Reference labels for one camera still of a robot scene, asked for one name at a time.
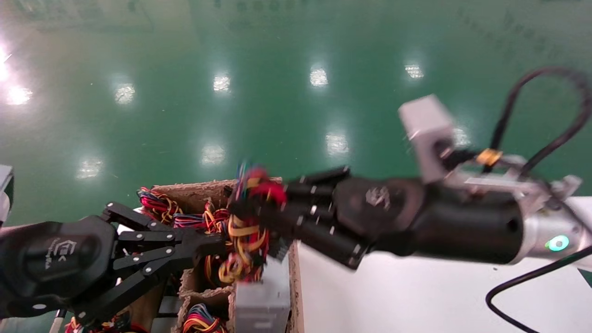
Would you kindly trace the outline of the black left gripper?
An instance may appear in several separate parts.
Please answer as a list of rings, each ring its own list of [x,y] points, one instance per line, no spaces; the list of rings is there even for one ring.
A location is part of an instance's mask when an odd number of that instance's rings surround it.
[[[99,325],[224,244],[176,244],[112,260],[117,229],[99,216],[1,228],[1,318],[59,309]]]

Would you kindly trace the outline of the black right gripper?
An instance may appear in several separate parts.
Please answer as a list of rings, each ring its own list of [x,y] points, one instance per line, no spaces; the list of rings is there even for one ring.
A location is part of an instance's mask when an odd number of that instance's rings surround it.
[[[334,202],[338,221],[334,216],[313,216],[296,206],[262,206],[260,225],[288,244],[300,241],[350,270],[358,269],[369,247],[370,251],[411,255],[412,223],[426,194],[422,181],[349,177],[351,168],[338,166],[283,182],[288,204]]]

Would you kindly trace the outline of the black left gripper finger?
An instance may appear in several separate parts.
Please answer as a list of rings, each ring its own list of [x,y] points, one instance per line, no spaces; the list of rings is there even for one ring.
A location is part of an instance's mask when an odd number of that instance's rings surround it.
[[[217,234],[174,228],[121,203],[108,203],[101,217],[108,223],[117,223],[127,228],[117,234],[117,241],[126,248],[163,248],[176,245],[186,248],[225,247],[224,240]]]

